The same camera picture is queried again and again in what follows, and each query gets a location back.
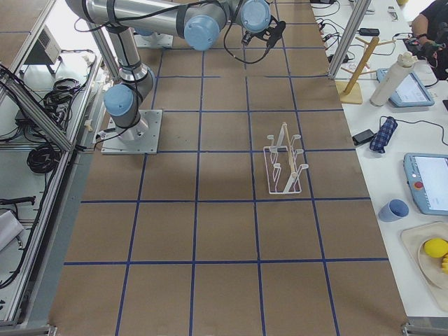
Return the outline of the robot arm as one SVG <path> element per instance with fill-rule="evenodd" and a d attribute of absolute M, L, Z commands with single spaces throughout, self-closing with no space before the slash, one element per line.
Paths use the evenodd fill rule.
<path fill-rule="evenodd" d="M 244 28 L 244 43 L 261 39 L 276 21 L 266 1 L 68 1 L 68 7 L 96 29 L 105 29 L 118 59 L 120 82 L 104 96 L 120 141 L 138 141 L 149 126 L 139 110 L 155 76 L 138 49 L 171 47 L 174 37 L 198 51 L 210 49 L 221 31 Z"/>
<path fill-rule="evenodd" d="M 136 35 L 141 36 L 143 39 L 161 39 L 164 35 L 161 33 L 157 33 L 155 31 L 152 30 L 147 30 L 147 29 L 134 29 L 134 33 Z"/>

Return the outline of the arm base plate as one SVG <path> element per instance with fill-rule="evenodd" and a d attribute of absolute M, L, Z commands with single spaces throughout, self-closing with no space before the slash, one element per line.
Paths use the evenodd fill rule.
<path fill-rule="evenodd" d="M 105 155 L 137 155 L 156 154 L 160 127 L 162 124 L 162 110 L 140 110 L 140 121 L 132 128 L 122 132 L 113 130 L 106 135 L 102 142 L 101 152 Z"/>
<path fill-rule="evenodd" d="M 136 41 L 137 48 L 140 49 L 161 49 L 172 48 L 174 37 L 172 35 L 163 34 L 161 39 L 150 38 L 148 40 L 143 39 L 141 36 L 134 34 L 134 40 Z"/>

